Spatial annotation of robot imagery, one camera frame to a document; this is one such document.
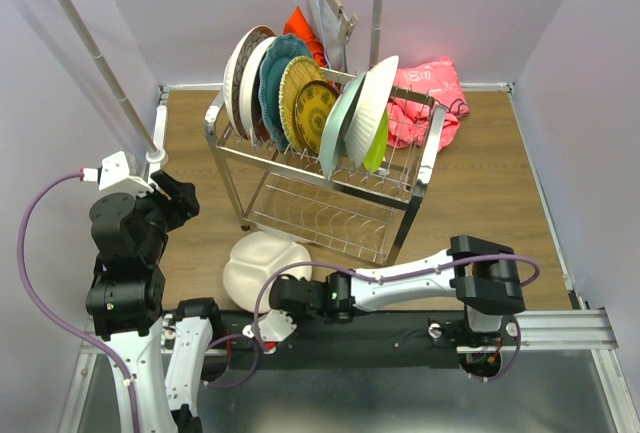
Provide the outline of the white divided plate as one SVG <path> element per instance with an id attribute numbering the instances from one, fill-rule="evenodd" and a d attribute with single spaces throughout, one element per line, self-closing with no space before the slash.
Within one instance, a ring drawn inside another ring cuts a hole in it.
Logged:
<path id="1" fill-rule="evenodd" d="M 232 248 L 223 270 L 223 286 L 238 307 L 253 312 L 261 287 L 273 273 L 283 266 L 310 260 L 301 244 L 264 231 L 254 232 Z"/>

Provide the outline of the grey swirl ceramic plate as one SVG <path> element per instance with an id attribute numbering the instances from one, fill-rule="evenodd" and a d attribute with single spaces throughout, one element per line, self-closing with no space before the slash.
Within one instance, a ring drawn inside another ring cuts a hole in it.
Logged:
<path id="1" fill-rule="evenodd" d="M 262 122 L 262 109 L 258 100 L 260 86 L 259 70 L 267 49 L 276 39 L 275 36 L 261 36 L 251 46 L 242 69 L 239 90 L 239 114 L 245 136 L 252 146 L 260 145 L 267 137 Z"/>

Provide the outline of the lime green plate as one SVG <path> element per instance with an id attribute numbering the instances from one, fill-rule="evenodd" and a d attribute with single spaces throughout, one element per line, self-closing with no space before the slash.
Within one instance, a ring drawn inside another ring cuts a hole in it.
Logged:
<path id="1" fill-rule="evenodd" d="M 384 110 L 373 143 L 363 161 L 363 166 L 366 171 L 375 173 L 382 165 L 387 147 L 388 134 L 389 115 L 388 111 Z"/>

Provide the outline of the pale blue square plate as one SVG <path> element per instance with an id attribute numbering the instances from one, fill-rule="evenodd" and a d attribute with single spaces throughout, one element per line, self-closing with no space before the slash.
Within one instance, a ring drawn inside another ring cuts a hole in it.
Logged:
<path id="1" fill-rule="evenodd" d="M 353 115 L 351 106 L 361 91 L 366 75 L 363 72 L 346 84 L 326 119 L 318 159 L 327 180 L 332 178 L 346 150 L 344 137 Z"/>

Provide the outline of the floral brown rim plate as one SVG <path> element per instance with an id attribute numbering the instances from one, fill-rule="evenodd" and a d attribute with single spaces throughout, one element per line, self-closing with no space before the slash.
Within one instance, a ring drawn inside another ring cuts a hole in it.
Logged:
<path id="1" fill-rule="evenodd" d="M 345 137 L 347 156 L 355 167 L 363 164 L 373 144 L 391 94 L 398 65 L 399 56 L 392 55 L 365 74 Z"/>
<path id="2" fill-rule="evenodd" d="M 275 32 L 266 25 L 253 27 L 236 44 L 225 66 L 222 93 L 227 116 L 234 130 L 245 139 L 248 136 L 239 113 L 239 89 L 242 74 L 248 58 L 255 48 L 262 41 L 274 36 Z"/>

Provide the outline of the yellow black patterned plate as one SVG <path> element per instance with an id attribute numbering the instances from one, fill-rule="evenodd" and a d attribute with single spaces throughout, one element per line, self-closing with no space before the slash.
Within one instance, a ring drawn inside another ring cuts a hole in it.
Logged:
<path id="1" fill-rule="evenodd" d="M 294 102 L 294 126 L 303 148 L 317 156 L 329 113 L 339 97 L 328 82 L 314 80 L 307 83 Z"/>

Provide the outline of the woven bamboo plate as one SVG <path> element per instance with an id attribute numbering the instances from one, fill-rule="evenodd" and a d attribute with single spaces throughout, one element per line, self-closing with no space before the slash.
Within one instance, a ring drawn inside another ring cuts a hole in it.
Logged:
<path id="1" fill-rule="evenodd" d="M 294 118 L 296 98 L 305 85 L 324 79 L 318 64 L 307 56 L 294 57 L 285 67 L 281 77 L 278 96 L 280 121 L 287 141 L 297 152 L 304 150 L 304 144 Z"/>

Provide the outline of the teal scalloped plate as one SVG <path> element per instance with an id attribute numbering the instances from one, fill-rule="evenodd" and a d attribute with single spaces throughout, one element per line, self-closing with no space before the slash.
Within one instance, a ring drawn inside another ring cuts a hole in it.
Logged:
<path id="1" fill-rule="evenodd" d="M 258 100 L 263 123 L 277 148 L 284 152 L 289 145 L 279 113 L 280 82 L 284 70 L 296 57 L 311 57 L 306 43 L 293 34 L 277 36 L 266 49 L 259 67 Z"/>

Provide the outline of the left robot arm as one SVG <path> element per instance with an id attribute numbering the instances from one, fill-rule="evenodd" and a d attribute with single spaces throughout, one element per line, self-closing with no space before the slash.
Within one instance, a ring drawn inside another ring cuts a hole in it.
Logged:
<path id="1" fill-rule="evenodd" d="M 124 432 L 200 432 L 197 394 L 205 353 L 226 332 L 211 297 L 183 300 L 172 314 L 175 339 L 163 362 L 159 263 L 170 231 L 200 212 L 194 184 L 159 170 L 147 192 L 110 193 L 90 209 L 98 248 L 86 310 L 111 359 Z"/>

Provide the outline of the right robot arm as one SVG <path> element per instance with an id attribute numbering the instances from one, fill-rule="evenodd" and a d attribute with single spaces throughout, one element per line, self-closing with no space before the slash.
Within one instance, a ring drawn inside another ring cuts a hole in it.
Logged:
<path id="1" fill-rule="evenodd" d="M 273 310 L 317 317 L 328 324 L 348 324 L 406 301 L 451 297 L 464 305 L 462 337 L 480 345 L 498 333 L 505 316 L 526 309 L 520 262 L 539 274 L 538 265 L 509 246 L 458 235 L 449 247 L 428 257 L 377 268 L 336 266 L 323 281 L 290 275 L 290 269 L 301 265 L 293 263 L 273 274 L 259 296 L 267 297 Z"/>

